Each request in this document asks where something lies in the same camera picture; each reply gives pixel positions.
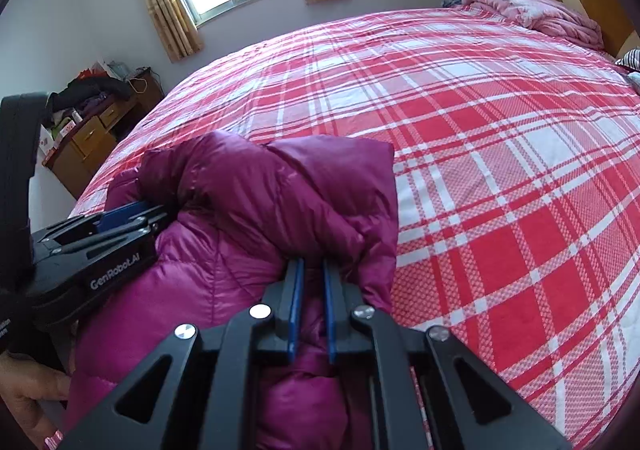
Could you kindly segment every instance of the desk drawer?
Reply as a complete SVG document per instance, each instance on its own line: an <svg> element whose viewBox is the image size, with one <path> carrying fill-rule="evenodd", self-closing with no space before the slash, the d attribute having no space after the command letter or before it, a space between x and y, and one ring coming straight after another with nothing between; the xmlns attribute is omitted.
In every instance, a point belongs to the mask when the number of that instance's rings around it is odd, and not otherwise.
<svg viewBox="0 0 640 450"><path fill-rule="evenodd" d="M111 128L136 104L136 98L131 97L126 101L115 101L100 114L100 121L107 130Z"/></svg>
<svg viewBox="0 0 640 450"><path fill-rule="evenodd" d="M93 116L73 137L74 143L86 156L89 155L95 146L100 143L107 131L100 123L98 116Z"/></svg>
<svg viewBox="0 0 640 450"><path fill-rule="evenodd" d="M105 134L92 152L82 160L82 165L93 177L116 147L116 140L111 134Z"/></svg>
<svg viewBox="0 0 640 450"><path fill-rule="evenodd" d="M94 176L82 165L82 154L73 143L63 147L52 165L53 173L74 198L79 199Z"/></svg>

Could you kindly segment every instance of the cable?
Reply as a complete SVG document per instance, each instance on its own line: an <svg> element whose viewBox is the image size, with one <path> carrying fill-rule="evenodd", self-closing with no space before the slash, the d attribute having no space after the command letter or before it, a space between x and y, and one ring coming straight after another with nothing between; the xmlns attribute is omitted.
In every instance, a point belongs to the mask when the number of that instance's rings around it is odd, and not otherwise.
<svg viewBox="0 0 640 450"><path fill-rule="evenodd" d="M140 92L138 89L135 88L133 83L131 83L132 80L144 81L145 82L145 89L142 92ZM135 91L135 93L137 93L137 94L144 94L146 92L146 90L149 88L149 84L147 83L147 81L144 78L130 78L129 84L131 85L131 88Z"/></svg>
<svg viewBox="0 0 640 450"><path fill-rule="evenodd" d="M164 96L165 92L164 92L164 88L162 88L162 80L160 78L160 74L158 74L156 71L154 71L151 67L149 67L149 71L151 72L151 75L154 78L157 78L156 81L158 82L158 85L160 86L160 92L162 92L162 95Z"/></svg>

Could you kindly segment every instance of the human hand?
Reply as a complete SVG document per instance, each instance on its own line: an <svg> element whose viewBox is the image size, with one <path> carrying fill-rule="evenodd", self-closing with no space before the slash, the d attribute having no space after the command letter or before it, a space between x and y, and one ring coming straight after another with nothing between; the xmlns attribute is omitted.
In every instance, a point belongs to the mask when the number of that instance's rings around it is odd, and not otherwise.
<svg viewBox="0 0 640 450"><path fill-rule="evenodd" d="M70 378L36 362L14 360L0 354L0 397L24 433L37 448L52 437L56 427L45 416L38 400L68 398Z"/></svg>

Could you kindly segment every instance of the striped pillow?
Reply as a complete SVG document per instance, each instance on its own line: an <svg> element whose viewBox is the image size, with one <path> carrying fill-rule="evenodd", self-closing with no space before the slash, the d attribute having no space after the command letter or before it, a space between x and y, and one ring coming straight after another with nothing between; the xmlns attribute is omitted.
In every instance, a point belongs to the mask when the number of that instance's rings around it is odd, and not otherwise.
<svg viewBox="0 0 640 450"><path fill-rule="evenodd" d="M616 61L616 65L640 72L640 49L632 49Z"/></svg>

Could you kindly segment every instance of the metal screw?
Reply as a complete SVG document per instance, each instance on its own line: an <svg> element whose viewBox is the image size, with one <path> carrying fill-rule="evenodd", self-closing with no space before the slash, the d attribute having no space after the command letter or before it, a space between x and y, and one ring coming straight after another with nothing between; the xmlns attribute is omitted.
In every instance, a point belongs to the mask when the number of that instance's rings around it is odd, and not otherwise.
<svg viewBox="0 0 640 450"><path fill-rule="evenodd" d="M442 325L434 325L429 329L429 337L436 342L446 342L449 340L450 335L451 331Z"/></svg>
<svg viewBox="0 0 640 450"><path fill-rule="evenodd" d="M356 318L370 320L373 318L373 313L375 312L376 310L373 309L370 305L359 305L353 310L353 315Z"/></svg>
<svg viewBox="0 0 640 450"><path fill-rule="evenodd" d="M174 334L176 338L180 338L180 340L188 340L189 338L194 337L196 334L196 328L191 324L178 325L175 328Z"/></svg>
<svg viewBox="0 0 640 450"><path fill-rule="evenodd" d="M249 314L256 320L262 320L271 314L271 308L267 304L254 305L249 309Z"/></svg>

